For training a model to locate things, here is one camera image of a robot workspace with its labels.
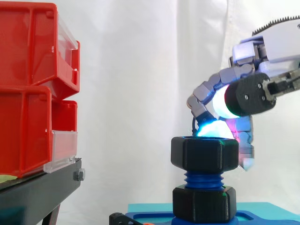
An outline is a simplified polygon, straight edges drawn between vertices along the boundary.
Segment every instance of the screw thread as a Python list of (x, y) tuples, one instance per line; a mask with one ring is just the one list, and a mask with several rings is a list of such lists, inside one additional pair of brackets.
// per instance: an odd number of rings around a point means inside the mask
[(187, 182), (185, 185), (186, 188), (190, 189), (206, 189), (206, 190), (223, 190), (224, 179), (221, 175), (222, 173), (217, 174), (203, 174), (198, 172), (189, 172), (187, 171), (184, 175), (187, 178), (184, 180)]

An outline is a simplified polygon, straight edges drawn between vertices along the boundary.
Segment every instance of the bolt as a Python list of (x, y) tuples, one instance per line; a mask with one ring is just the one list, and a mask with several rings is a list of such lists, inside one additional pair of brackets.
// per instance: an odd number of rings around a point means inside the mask
[(77, 181), (84, 181), (85, 178), (85, 169), (80, 168), (77, 170)]

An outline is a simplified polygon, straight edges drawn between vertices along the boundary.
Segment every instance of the illuminated sensor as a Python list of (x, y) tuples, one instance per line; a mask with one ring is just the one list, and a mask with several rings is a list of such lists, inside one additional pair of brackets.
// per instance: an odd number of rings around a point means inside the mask
[(212, 123), (206, 124), (199, 128), (198, 137), (223, 137), (233, 139), (233, 135), (222, 120), (215, 120)]
[(239, 116), (234, 115), (229, 111), (225, 103), (225, 92), (229, 85), (226, 85), (216, 91), (214, 98), (212, 99), (212, 105), (216, 113), (226, 119), (239, 118)]

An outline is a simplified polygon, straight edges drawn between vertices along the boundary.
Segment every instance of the white fabric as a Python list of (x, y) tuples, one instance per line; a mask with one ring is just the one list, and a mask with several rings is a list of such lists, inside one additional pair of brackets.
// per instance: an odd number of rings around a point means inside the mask
[[(227, 67), (231, 48), (296, 0), (53, 0), (81, 42), (78, 156), (86, 180), (61, 205), (58, 225), (108, 224), (128, 203), (168, 203), (184, 171), (171, 138), (191, 133), (186, 99)], [(254, 116), (256, 165), (224, 174), (237, 201), (300, 212), (300, 93)]]

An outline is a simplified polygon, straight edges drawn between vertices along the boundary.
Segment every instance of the blue base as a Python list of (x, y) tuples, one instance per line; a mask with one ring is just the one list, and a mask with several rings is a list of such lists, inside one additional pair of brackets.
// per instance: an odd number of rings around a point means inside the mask
[[(267, 202), (238, 203), (237, 208), (239, 210), (236, 216), (227, 225), (300, 225), (300, 216)], [(126, 215), (140, 223), (196, 225), (174, 217), (170, 210), (172, 210), (172, 204), (130, 204), (129, 213)]]

